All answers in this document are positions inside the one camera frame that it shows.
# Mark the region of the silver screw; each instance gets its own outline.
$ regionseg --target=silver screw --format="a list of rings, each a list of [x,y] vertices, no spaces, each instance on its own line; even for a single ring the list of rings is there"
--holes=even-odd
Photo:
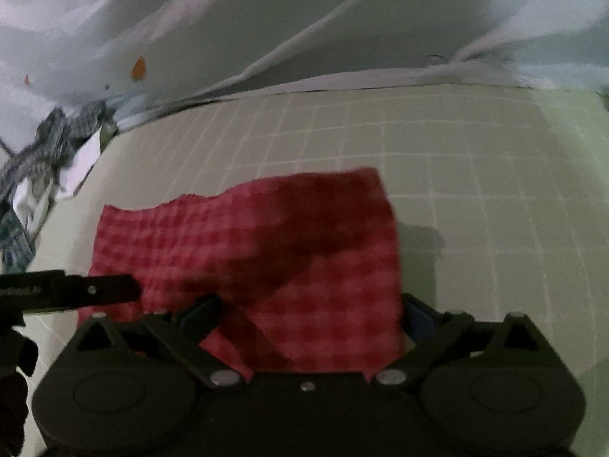
[[[385,369],[376,375],[376,380],[386,386],[401,385],[407,378],[406,373],[399,369]]]
[[[312,392],[313,390],[315,390],[317,388],[317,385],[315,383],[313,383],[312,381],[303,381],[300,384],[300,389],[303,392]]]
[[[211,384],[219,387],[233,386],[239,383],[240,380],[241,375],[238,372],[230,369],[221,369],[220,371],[212,373],[209,377]]]

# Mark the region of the white curtain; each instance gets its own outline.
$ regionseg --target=white curtain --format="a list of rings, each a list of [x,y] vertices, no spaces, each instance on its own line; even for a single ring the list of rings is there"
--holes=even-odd
[[[0,0],[0,139],[106,99],[122,129],[217,97],[609,85],[609,0]],[[143,57],[146,75],[130,77]]]

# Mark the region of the pile of clothes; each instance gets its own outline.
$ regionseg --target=pile of clothes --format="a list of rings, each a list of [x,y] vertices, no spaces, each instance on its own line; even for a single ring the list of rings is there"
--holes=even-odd
[[[114,110],[86,105],[77,117],[60,108],[38,126],[34,142],[0,170],[0,252],[3,273],[22,273],[54,200],[72,197],[116,132]]]

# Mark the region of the checkered tablecloth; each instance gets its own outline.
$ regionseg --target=checkered tablecloth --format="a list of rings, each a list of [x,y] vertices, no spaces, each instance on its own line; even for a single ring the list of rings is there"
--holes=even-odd
[[[131,273],[141,300],[84,308],[136,320],[207,292],[226,308],[201,347],[255,371],[371,376],[403,352],[391,205],[373,169],[251,181],[139,211],[106,206],[90,275]]]

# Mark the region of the red plaid fabric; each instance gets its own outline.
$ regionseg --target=red plaid fabric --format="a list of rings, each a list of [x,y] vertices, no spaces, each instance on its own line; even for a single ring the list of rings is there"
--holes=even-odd
[[[248,182],[140,211],[106,206],[90,275],[131,273],[139,302],[83,308],[119,321],[179,311],[207,292],[226,308],[200,344],[252,372],[364,372],[404,349],[391,205],[373,169]]]

